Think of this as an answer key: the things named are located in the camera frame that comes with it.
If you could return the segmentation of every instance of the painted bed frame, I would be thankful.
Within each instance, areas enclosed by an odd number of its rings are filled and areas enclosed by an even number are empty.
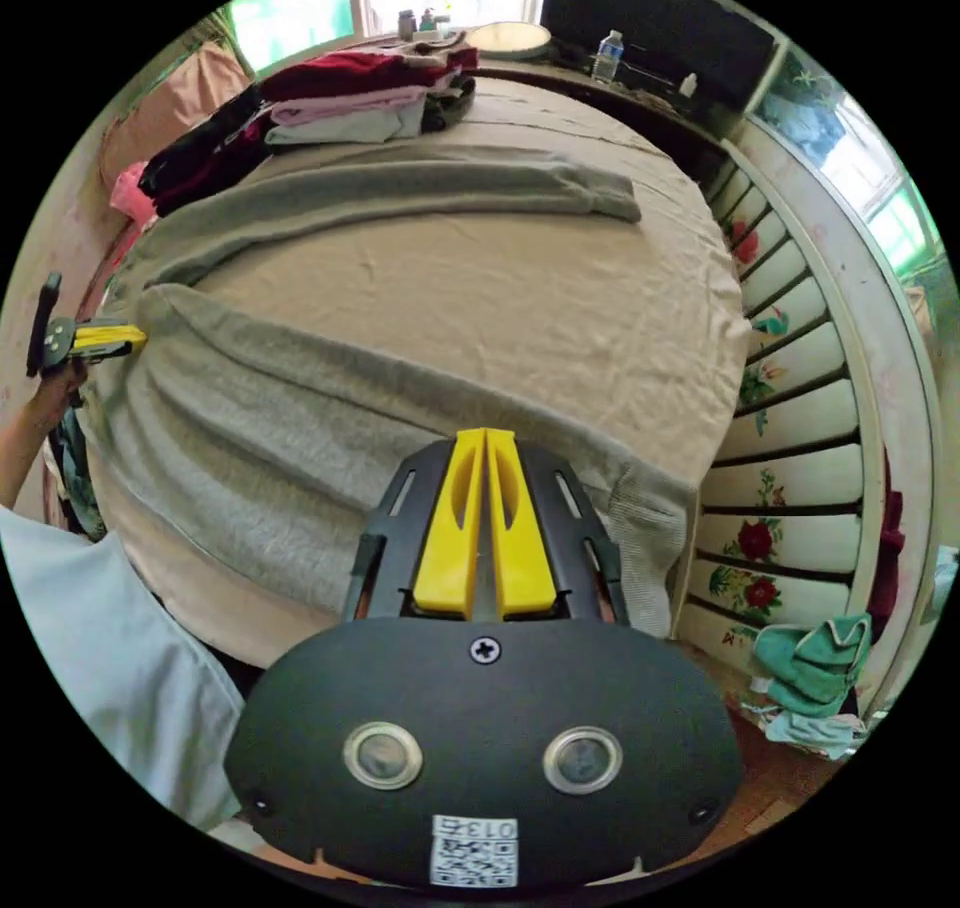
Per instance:
[[[740,400],[700,489],[674,579],[671,636],[756,721],[766,624],[867,610],[884,514],[873,383],[843,296],[776,189],[737,149],[705,192],[753,334]]]

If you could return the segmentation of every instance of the qr code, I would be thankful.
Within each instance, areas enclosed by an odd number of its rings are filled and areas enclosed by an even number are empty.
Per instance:
[[[430,883],[453,888],[515,888],[519,854],[515,818],[435,815]]]

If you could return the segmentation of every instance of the black monitor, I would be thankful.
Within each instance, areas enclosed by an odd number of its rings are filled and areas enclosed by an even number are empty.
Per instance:
[[[623,34],[618,81],[642,87],[643,75],[674,89],[695,72],[700,97],[743,111],[776,49],[773,36],[713,0],[543,0],[541,24],[560,43],[593,53],[611,29]]]

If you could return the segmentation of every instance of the light blue shirt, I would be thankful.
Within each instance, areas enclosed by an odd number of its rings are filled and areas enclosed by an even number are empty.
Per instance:
[[[0,544],[41,654],[107,751],[194,827],[235,815],[223,756],[243,699],[150,595],[117,536],[93,545],[0,507]]]

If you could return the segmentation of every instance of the gray sweater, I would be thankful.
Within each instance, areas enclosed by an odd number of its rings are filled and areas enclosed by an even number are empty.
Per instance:
[[[149,340],[88,383],[88,443],[201,550],[265,589],[339,611],[365,517],[399,462],[464,428],[510,429],[570,462],[620,544],[633,625],[665,636],[665,579],[694,504],[688,485],[523,399],[251,317],[189,287],[257,242],[438,211],[640,219],[620,176],[543,152],[420,144],[186,206],[134,247],[104,305]]]

